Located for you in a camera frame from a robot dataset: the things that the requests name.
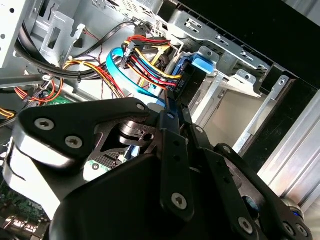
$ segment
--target orange wire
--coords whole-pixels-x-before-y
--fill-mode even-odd
[[[51,92],[51,94],[50,94],[49,96],[53,96],[54,90],[55,90],[55,83],[53,82],[53,80],[51,81],[51,84],[52,84],[52,92]],[[46,97],[46,98],[44,98],[44,99],[39,99],[39,98],[37,98],[37,97],[32,97],[32,98],[30,99],[30,101],[37,101],[37,102],[40,102],[40,103],[48,103],[48,102],[51,102],[51,101],[55,100],[55,99],[59,96],[59,94],[61,93],[63,84],[64,84],[64,80],[61,79],[61,80],[60,80],[59,90],[58,90],[58,92],[55,94],[54,97],[52,97],[52,98],[50,98],[50,99],[49,99],[49,96]],[[27,94],[25,91],[23,91],[20,87],[16,87],[16,89],[14,89],[14,90],[15,90],[15,92],[19,95],[19,97],[22,98],[22,99],[26,98],[26,96],[28,95],[28,94]]]

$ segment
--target wire bundle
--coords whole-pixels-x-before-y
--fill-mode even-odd
[[[100,66],[96,66],[93,65],[92,63],[83,61],[83,60],[72,60],[72,61],[67,61],[65,66],[66,67],[70,67],[73,65],[84,65],[88,68],[90,68],[91,70],[93,70],[95,73],[97,73],[99,75],[99,77],[101,77],[101,79],[103,80],[103,82],[109,87],[109,89],[111,90],[111,92],[118,98],[124,98],[125,94],[123,93],[123,91],[121,90],[121,88],[118,86],[118,84],[116,83],[116,81],[112,78],[112,76],[110,76],[106,71],[104,71]]]
[[[149,62],[138,48],[133,49],[127,67],[141,77],[142,81],[139,82],[140,87],[144,85],[144,81],[163,90],[176,87],[177,82],[182,76],[168,75],[155,66],[161,55],[170,47],[170,41],[166,39],[149,39],[142,35],[134,35],[122,44],[122,49],[125,50],[133,40],[142,42],[144,47],[157,49],[157,54],[152,62]]]
[[[11,119],[16,115],[16,112],[12,111],[12,110],[7,110],[4,108],[0,107],[0,115],[2,115],[3,117],[5,117],[6,119]]]
[[[56,91],[55,82],[53,80],[51,80],[50,83],[52,86],[52,91],[47,97],[38,98],[38,97],[32,96],[32,97],[30,97],[28,102],[48,103],[48,102],[55,100],[62,91],[62,88],[64,85],[64,80],[63,79],[60,80],[60,86],[59,86],[59,89],[56,94],[55,94],[55,91]],[[15,87],[14,91],[21,99],[26,100],[28,98],[28,93],[25,92],[24,90],[22,90],[20,87]]]

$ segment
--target green circuit board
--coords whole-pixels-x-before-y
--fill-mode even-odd
[[[65,99],[62,96],[58,96],[55,100],[47,102],[45,106],[52,106],[52,105],[60,105],[60,104],[70,104],[71,101]]]
[[[0,209],[3,211],[2,214],[17,215],[35,223],[39,220],[49,220],[41,205],[12,190],[4,180],[1,182]]]

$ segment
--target black cable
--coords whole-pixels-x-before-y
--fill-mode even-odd
[[[12,124],[16,120],[16,116],[6,119],[6,120],[1,120],[0,121],[0,128],[3,128],[9,124]]]
[[[26,59],[32,65],[35,65],[36,67],[38,67],[43,72],[45,72],[49,75],[55,76],[57,78],[68,79],[68,80],[78,80],[78,75],[79,75],[78,71],[63,70],[61,68],[43,63],[43,62],[31,57],[26,52],[26,50],[23,48],[23,46],[21,45],[21,43],[19,41],[16,41],[14,48],[15,48],[16,52],[21,57]],[[94,77],[95,75],[96,75],[96,73],[92,70],[83,71],[83,72],[81,72],[81,79],[82,80],[91,80],[91,78]]]
[[[28,33],[26,24],[24,22],[22,24],[22,27],[20,28],[18,39],[19,39],[20,43],[22,44],[23,48],[26,50],[26,52],[29,53],[29,55],[31,57],[33,57],[34,59],[37,59],[43,63],[50,64],[38,51],[36,45],[34,44],[34,42],[32,41],[32,39]]]
[[[103,45],[106,41],[108,41],[113,35],[115,35],[117,32],[119,32],[119,30],[127,27],[127,26],[137,26],[136,24],[134,24],[131,21],[125,21],[123,23],[120,23],[118,26],[116,26],[114,29],[112,29],[110,32],[108,32],[100,41],[98,41],[95,45],[93,45],[92,47],[90,47],[88,50],[86,50],[85,52],[79,54],[78,56],[75,56],[74,59],[80,58],[84,55],[88,55],[90,53],[92,53],[94,50],[96,50],[97,48],[99,48],[101,45]]]

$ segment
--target bolt head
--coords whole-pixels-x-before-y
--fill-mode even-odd
[[[295,235],[295,231],[292,229],[292,227],[288,223],[284,222],[283,226],[288,233],[290,233],[292,236]]]
[[[223,149],[224,149],[227,153],[229,153],[229,154],[231,153],[231,150],[230,150],[227,146],[224,146]]]
[[[204,130],[203,130],[201,127],[199,127],[199,126],[195,127],[195,129],[196,129],[199,133],[201,133],[201,134],[204,133]]]
[[[180,193],[174,193],[171,196],[172,203],[180,210],[185,210],[187,208],[187,200]]]
[[[48,93],[48,91],[43,91],[43,92],[42,92],[42,95],[46,98],[46,97],[49,96],[49,93]]]
[[[38,118],[34,121],[34,125],[41,130],[50,131],[55,128],[55,124],[53,121],[47,118]]]
[[[303,236],[308,237],[308,232],[300,224],[296,224],[296,228],[302,233]]]
[[[250,222],[245,219],[244,217],[239,217],[238,219],[240,227],[247,233],[247,234],[252,234],[254,232],[254,229]]]
[[[72,148],[72,149],[79,149],[82,147],[83,145],[83,142],[82,140],[77,137],[77,136],[68,136],[66,139],[65,139],[65,144],[69,147],[69,148]]]

